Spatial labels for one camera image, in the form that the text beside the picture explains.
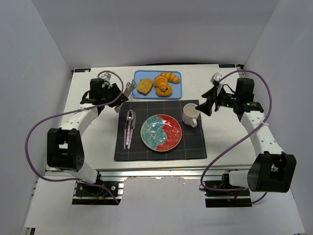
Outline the metal tongs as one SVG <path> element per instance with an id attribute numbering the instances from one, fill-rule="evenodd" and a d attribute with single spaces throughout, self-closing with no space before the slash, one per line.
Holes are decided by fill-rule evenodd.
<path id="1" fill-rule="evenodd" d="M 121 109 L 121 107 L 123 106 L 123 104 L 129 100 L 129 96 L 130 96 L 130 94 L 132 93 L 132 91 L 136 88 L 136 86 L 137 86 L 137 83 L 136 83 L 134 80 L 132 80 L 131 83 L 130 83 L 130 82 L 127 82 L 125 91 L 124 91 L 124 93 L 123 93 L 122 96 L 121 96 L 121 103 L 118 104 L 118 105 L 114 108 L 114 110 L 115 110 L 117 113 L 120 112 L 120 109 Z"/>

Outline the brown bread slice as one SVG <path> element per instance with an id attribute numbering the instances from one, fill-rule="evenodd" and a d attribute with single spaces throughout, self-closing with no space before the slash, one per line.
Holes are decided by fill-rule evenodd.
<path id="1" fill-rule="evenodd" d="M 137 85 L 137 91 L 142 95 L 147 95 L 153 88 L 154 82 L 149 78 L 141 79 Z"/>

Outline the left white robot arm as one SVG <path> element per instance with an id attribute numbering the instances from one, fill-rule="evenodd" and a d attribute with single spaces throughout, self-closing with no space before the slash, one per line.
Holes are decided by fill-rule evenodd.
<path id="1" fill-rule="evenodd" d="M 128 98 L 117 84 L 111 84 L 108 79 L 91 79 L 89 86 L 89 91 L 85 92 L 80 101 L 79 110 L 59 128 L 48 131 L 47 165 L 95 184 L 99 173 L 85 162 L 82 135 L 105 106 L 118 106 L 128 101 Z"/>

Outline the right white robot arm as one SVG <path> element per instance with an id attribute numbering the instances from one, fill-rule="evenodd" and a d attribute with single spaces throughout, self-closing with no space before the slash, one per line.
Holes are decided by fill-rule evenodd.
<path id="1" fill-rule="evenodd" d="M 206 185 L 204 188 L 216 192 L 244 189 L 256 192 L 288 192 L 296 159 L 294 155 L 284 152 L 266 125 L 262 105 L 253 100 L 253 79 L 239 78 L 236 90 L 230 94 L 224 90 L 220 74 L 213 75 L 211 83 L 213 88 L 202 95 L 206 102 L 197 106 L 196 110 L 210 116 L 220 107 L 233 109 L 248 133 L 256 159 L 249 170 L 230 170 L 222 175 L 220 185 Z"/>

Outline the white ceramic mug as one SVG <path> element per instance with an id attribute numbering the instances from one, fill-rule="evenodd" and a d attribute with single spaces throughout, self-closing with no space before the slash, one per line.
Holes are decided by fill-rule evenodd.
<path id="1" fill-rule="evenodd" d="M 183 108 L 182 121 L 184 124 L 193 128 L 197 127 L 197 118 L 200 112 L 196 109 L 197 105 L 194 103 L 188 103 Z"/>

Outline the right blue table label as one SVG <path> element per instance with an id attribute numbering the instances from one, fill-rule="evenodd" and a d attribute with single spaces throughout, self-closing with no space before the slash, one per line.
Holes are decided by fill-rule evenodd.
<path id="1" fill-rule="evenodd" d="M 219 68 L 236 68 L 236 66 L 234 64 L 218 64 Z"/>

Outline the blue table label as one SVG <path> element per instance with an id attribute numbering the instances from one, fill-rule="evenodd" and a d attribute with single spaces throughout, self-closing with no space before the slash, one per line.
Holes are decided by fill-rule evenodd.
<path id="1" fill-rule="evenodd" d="M 75 73 L 79 73 L 79 72 L 90 72 L 91 68 L 79 68 L 79 69 L 74 69 Z"/>
<path id="2" fill-rule="evenodd" d="M 234 64 L 218 64 L 219 68 L 236 68 L 236 66 Z"/>

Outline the dark checked placemat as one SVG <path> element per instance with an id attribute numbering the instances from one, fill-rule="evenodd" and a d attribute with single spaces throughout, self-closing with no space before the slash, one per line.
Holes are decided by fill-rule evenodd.
<path id="1" fill-rule="evenodd" d="M 193 160 L 207 157 L 201 118 L 197 126 L 182 121 L 183 108 L 198 100 L 137 101 L 123 104 L 118 118 L 114 160 L 163 161 Z M 131 147 L 124 147 L 126 115 L 136 114 Z"/>

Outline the left blue table label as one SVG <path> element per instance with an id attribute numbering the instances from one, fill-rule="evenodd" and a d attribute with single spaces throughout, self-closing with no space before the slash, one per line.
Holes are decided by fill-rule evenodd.
<path id="1" fill-rule="evenodd" d="M 75 73 L 79 73 L 79 72 L 90 72 L 91 68 L 79 68 L 79 69 L 74 69 Z"/>

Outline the striped croissant roll back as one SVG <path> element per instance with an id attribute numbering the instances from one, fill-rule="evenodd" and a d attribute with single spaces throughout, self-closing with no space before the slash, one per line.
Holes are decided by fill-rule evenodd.
<path id="1" fill-rule="evenodd" d="M 167 78 L 168 82 L 170 83 L 173 83 L 173 84 L 180 83 L 180 78 L 172 72 L 162 72 L 160 75 Z"/>

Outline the striped croissant roll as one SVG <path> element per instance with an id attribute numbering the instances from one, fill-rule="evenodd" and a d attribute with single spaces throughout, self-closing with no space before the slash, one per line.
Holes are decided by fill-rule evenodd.
<path id="1" fill-rule="evenodd" d="M 154 79 L 154 85 L 158 88 L 160 88 L 161 90 L 165 90 L 168 84 L 168 80 L 167 78 L 159 75 Z"/>
<path id="2" fill-rule="evenodd" d="M 173 84 L 180 83 L 180 78 L 172 72 L 162 72 L 160 75 L 167 78 L 168 82 L 170 83 L 173 83 Z"/>

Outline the red teal floral plate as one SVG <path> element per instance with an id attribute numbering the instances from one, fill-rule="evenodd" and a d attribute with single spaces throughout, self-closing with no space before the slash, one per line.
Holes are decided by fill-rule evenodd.
<path id="1" fill-rule="evenodd" d="M 182 127 L 169 115 L 154 115 L 141 126 L 140 136 L 151 150 L 167 152 L 178 146 L 182 139 Z"/>

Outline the aluminium table frame rail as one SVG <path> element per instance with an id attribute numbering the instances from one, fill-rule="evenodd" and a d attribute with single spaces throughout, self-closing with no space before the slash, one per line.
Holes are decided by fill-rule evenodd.
<path id="1" fill-rule="evenodd" d="M 183 177 L 183 178 L 200 178 L 204 168 L 196 167 L 196 168 L 159 168 L 159 169 L 122 169 L 122 170 L 99 170 L 101 175 L 105 178 L 118 178 L 124 179 L 126 177 Z M 230 171 L 230 169 L 226 169 L 226 167 L 216 166 L 208 169 L 205 176 L 206 177 L 218 177 L 221 176 L 226 171 Z M 70 177 L 70 175 L 66 172 L 50 168 L 46 169 L 44 176 L 65 176 Z"/>

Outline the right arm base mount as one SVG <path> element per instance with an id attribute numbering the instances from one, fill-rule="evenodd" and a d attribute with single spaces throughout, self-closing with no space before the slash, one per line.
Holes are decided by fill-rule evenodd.
<path id="1" fill-rule="evenodd" d="M 205 180 L 204 185 L 214 189 L 238 189 L 229 183 L 229 174 L 224 173 L 219 180 Z M 207 208 L 243 208 L 251 207 L 250 192 L 248 189 L 237 191 L 213 191 L 200 186 L 205 192 L 205 206 Z"/>

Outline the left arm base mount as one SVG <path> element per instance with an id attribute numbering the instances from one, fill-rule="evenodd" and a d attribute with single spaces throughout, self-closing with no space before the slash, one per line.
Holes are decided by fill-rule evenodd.
<path id="1" fill-rule="evenodd" d="M 102 184 L 106 187 L 118 202 L 121 201 L 124 182 L 117 180 L 102 180 Z M 83 183 L 75 185 L 73 198 L 73 205 L 113 205 L 117 206 L 117 202 L 110 195 L 110 193 L 100 187 L 93 187 Z"/>

